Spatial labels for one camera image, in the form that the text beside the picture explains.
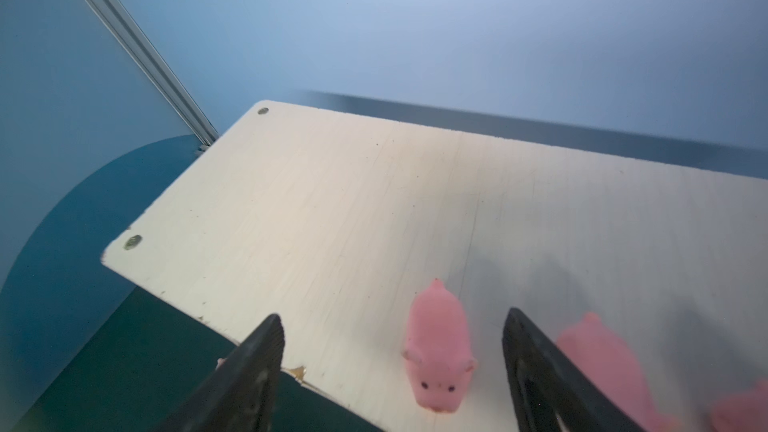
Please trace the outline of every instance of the wooden board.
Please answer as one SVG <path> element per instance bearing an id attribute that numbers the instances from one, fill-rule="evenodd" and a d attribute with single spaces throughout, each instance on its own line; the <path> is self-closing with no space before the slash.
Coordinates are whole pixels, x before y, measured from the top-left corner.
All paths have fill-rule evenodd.
<path id="1" fill-rule="evenodd" d="M 756 178 L 260 102 L 104 264 L 235 341 L 280 313 L 283 367 L 386 430 L 514 430 L 509 307 L 552 338 L 596 311 L 703 430 L 768 371 L 767 203 Z M 399 355 L 435 277 L 480 362 L 454 415 L 416 405 Z"/>

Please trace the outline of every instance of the dark gray edge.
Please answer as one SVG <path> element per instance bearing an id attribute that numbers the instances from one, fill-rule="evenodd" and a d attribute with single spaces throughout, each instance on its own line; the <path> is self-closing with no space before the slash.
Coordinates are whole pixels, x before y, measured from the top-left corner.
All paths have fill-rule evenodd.
<path id="1" fill-rule="evenodd" d="M 200 141 L 209 146 L 219 137 L 213 125 L 181 85 L 168 64 L 141 32 L 120 0 L 85 0 L 147 77 L 170 102 Z"/>
<path id="2" fill-rule="evenodd" d="M 360 116 L 380 117 L 738 176 L 768 178 L 768 150 L 490 116 L 326 92 L 308 92 L 304 102 L 303 105 Z"/>

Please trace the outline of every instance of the rubber pig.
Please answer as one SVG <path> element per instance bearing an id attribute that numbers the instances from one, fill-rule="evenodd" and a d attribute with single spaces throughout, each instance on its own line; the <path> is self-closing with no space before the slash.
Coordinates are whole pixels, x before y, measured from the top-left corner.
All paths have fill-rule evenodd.
<path id="1" fill-rule="evenodd" d="M 439 279 L 411 305 L 402 356 L 418 405 L 456 412 L 478 362 L 462 303 Z"/>
<path id="2" fill-rule="evenodd" d="M 588 312 L 581 322 L 563 331 L 555 341 L 574 365 L 607 398 L 648 432 L 674 430 L 675 418 L 656 410 L 640 363 L 626 342 Z"/>
<path id="3" fill-rule="evenodd" d="M 710 422 L 715 432 L 768 432 L 768 380 L 718 400 L 710 409 Z"/>

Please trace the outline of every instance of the screw hole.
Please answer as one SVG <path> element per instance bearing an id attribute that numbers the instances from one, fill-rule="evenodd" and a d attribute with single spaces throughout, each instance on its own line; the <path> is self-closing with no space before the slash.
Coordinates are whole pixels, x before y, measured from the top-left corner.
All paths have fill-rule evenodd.
<path id="1" fill-rule="evenodd" d="M 139 245 L 140 242 L 141 242 L 141 236 L 134 235 L 125 243 L 125 245 L 123 245 L 123 248 L 125 250 L 131 250 L 132 248 L 136 248 L 136 246 Z"/>

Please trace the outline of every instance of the pig ear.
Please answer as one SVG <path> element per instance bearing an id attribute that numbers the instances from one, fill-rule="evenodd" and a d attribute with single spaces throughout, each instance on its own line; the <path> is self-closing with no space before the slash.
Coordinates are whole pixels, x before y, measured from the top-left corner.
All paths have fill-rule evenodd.
<path id="1" fill-rule="evenodd" d="M 600 316 L 597 315 L 595 312 L 587 312 L 584 314 L 584 321 L 585 322 L 600 322 Z"/>
<path id="2" fill-rule="evenodd" d="M 681 427 L 683 427 L 683 424 L 680 422 L 680 419 L 678 418 L 667 417 L 667 418 L 663 418 L 662 420 L 661 430 L 663 430 L 664 432 L 674 432 L 675 430 L 678 430 Z"/>
<path id="3" fill-rule="evenodd" d="M 405 360 L 410 360 L 411 362 L 413 362 L 413 363 L 415 363 L 417 365 L 421 365 L 422 364 L 422 356 L 419 355 L 418 352 L 416 352 L 413 349 L 404 349 L 400 353 L 400 355 L 402 355 L 402 358 L 404 358 Z"/>
<path id="4" fill-rule="evenodd" d="M 465 372 L 472 372 L 478 367 L 478 361 L 476 358 L 471 358 L 469 360 L 464 360 L 462 363 L 462 368 Z"/>

